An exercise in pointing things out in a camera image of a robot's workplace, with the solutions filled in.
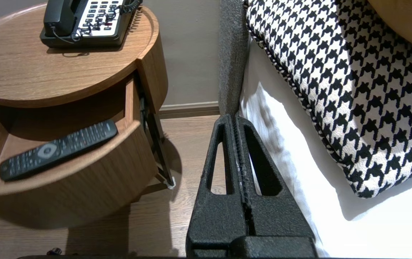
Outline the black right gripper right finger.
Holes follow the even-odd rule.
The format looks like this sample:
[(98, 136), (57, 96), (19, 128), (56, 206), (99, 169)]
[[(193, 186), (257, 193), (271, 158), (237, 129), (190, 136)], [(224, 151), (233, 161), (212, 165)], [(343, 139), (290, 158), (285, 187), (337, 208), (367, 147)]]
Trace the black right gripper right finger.
[(254, 236), (313, 237), (314, 233), (257, 130), (236, 117), (245, 213)]

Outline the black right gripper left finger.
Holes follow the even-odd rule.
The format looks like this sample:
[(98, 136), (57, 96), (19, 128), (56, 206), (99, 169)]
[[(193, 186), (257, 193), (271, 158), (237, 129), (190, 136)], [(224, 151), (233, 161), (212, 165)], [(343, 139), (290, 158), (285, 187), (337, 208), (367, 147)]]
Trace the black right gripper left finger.
[[(227, 193), (212, 193), (218, 145), (225, 159)], [(227, 257), (232, 241), (247, 234), (234, 123), (227, 114), (216, 120), (186, 235), (188, 257)]]

